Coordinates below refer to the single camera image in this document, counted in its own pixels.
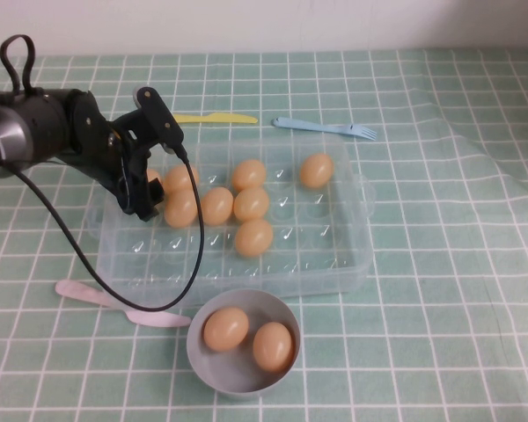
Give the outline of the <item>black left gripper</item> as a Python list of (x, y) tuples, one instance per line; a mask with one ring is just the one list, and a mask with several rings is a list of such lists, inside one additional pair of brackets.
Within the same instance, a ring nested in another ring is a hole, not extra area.
[(158, 216), (155, 206), (165, 198), (160, 180), (149, 181), (146, 175), (150, 149), (156, 143), (141, 110), (109, 121), (89, 91), (73, 98), (72, 165), (107, 189), (125, 214), (137, 215), (143, 222)]

